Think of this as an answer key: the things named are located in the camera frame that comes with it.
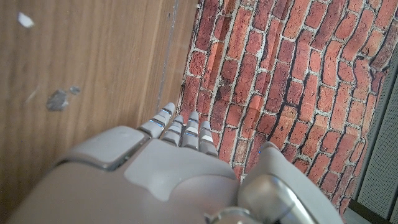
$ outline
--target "robotic hand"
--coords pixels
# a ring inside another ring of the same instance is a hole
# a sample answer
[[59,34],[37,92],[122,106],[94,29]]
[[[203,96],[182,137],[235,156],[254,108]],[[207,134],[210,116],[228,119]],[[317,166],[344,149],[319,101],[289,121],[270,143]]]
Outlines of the robotic hand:
[[174,111],[169,103],[138,129],[118,126],[75,146],[9,223],[342,223],[271,142],[239,186],[196,111],[161,137]]

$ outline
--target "wooden panel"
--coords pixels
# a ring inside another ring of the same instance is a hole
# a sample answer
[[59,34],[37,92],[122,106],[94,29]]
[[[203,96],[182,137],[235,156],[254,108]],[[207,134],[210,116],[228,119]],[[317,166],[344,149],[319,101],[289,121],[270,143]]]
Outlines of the wooden panel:
[[[177,102],[196,3],[2,1],[0,222],[73,145]],[[18,12],[35,26],[22,27]],[[49,112],[47,98],[72,85],[81,93]]]

